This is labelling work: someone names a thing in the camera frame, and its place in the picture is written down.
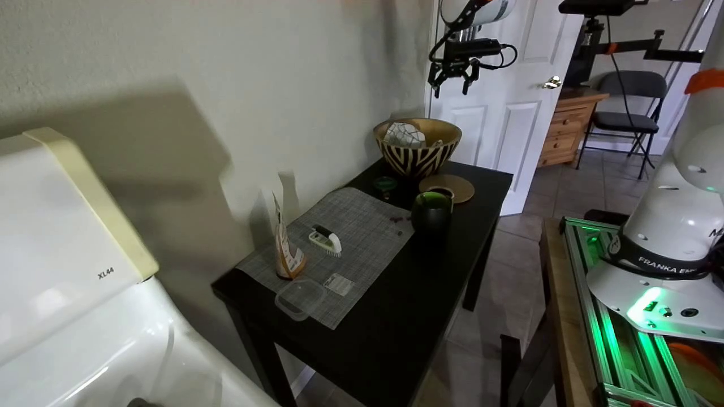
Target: white appliance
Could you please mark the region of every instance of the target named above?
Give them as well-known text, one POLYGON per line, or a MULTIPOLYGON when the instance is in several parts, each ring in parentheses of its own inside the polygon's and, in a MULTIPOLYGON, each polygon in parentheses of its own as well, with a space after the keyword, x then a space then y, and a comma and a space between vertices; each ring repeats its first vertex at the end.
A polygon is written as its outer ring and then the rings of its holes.
POLYGON ((0 140, 0 406, 275 406, 177 312, 81 151, 0 140))
POLYGON ((612 235, 590 292, 638 330, 724 344, 724 14, 692 78, 681 129, 629 222, 612 235))

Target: table top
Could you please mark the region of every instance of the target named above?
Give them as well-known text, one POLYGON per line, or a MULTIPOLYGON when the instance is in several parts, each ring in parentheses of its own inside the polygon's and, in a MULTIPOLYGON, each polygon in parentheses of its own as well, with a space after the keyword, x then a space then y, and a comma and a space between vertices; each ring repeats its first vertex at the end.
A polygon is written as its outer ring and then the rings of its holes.
POLYGON ((575 292, 565 235, 561 220, 544 222, 542 252, 546 276, 551 285, 548 312, 556 330, 559 366, 564 377, 565 402, 575 407, 595 406, 594 391, 597 386, 587 325, 582 321, 582 303, 575 292))
MULTIPOLYGON (((449 162, 475 186, 475 196, 454 205, 442 243, 414 235, 382 276, 368 287, 338 330, 314 320, 302 324, 275 305, 275 292, 241 270, 232 270, 212 290, 229 308, 264 329, 275 342, 367 406, 405 406, 414 399, 434 350, 459 305, 469 273, 485 259, 495 233, 510 175, 449 162)), ((374 192, 374 178, 390 175, 379 160, 350 186, 374 192)), ((411 204, 417 186, 405 183, 391 204, 411 204)))

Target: black wooden table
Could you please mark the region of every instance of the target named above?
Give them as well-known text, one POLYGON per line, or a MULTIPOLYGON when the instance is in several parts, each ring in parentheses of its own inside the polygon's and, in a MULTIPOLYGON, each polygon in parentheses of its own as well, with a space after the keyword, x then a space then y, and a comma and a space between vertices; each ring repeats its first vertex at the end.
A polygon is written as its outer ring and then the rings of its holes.
MULTIPOLYGON (((512 183, 510 175, 458 162, 442 172, 469 178, 475 196, 454 205, 450 231, 440 243, 414 235, 338 330, 314 320, 292 321, 275 305, 275 292, 241 270, 212 283, 264 391, 281 406, 294 406, 294 395, 275 344, 367 406, 411 402, 463 287, 463 308, 475 308, 501 204, 512 183)), ((381 175, 391 175, 382 160, 350 186, 376 195, 374 181, 381 175)), ((409 208, 414 190, 402 183, 391 204, 409 208)))

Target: ceramic bowl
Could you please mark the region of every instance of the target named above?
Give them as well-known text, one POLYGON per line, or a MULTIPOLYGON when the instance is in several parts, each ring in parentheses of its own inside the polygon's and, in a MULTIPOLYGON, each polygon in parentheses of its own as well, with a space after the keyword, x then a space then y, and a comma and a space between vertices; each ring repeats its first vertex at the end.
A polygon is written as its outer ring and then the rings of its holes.
POLYGON ((405 178, 424 178, 428 175, 440 172, 444 162, 449 162, 454 151, 462 131, 444 120, 428 117, 407 117, 407 120, 387 120, 374 129, 376 144, 382 151, 387 166, 405 178), (407 123, 417 127, 425 136, 424 148, 405 148, 398 143, 387 143, 387 129, 393 123, 407 123))

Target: drawer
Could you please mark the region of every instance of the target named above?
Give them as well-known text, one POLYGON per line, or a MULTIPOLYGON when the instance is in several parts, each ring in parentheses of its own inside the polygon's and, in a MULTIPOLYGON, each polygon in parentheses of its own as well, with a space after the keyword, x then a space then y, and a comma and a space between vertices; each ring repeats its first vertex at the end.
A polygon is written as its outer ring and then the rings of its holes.
POLYGON ((569 136, 582 138, 583 134, 587 134, 587 127, 579 125, 579 123, 553 125, 553 127, 548 129, 546 140, 548 140, 548 138, 569 138, 569 136))
POLYGON ((548 134, 544 151, 578 150, 578 148, 579 148, 579 134, 561 131, 561 134, 548 134))
POLYGON ((594 108, 597 103, 607 99, 607 94, 579 94, 579 91, 564 91, 559 97, 556 108, 594 108))
POLYGON ((589 125, 590 112, 589 108, 578 108, 578 112, 556 112, 551 120, 551 125, 589 125))
POLYGON ((595 104, 556 104, 556 113, 569 113, 569 112, 590 112, 595 104))
POLYGON ((578 159, 578 150, 544 151, 542 160, 538 160, 538 167, 573 162, 575 159, 578 159))

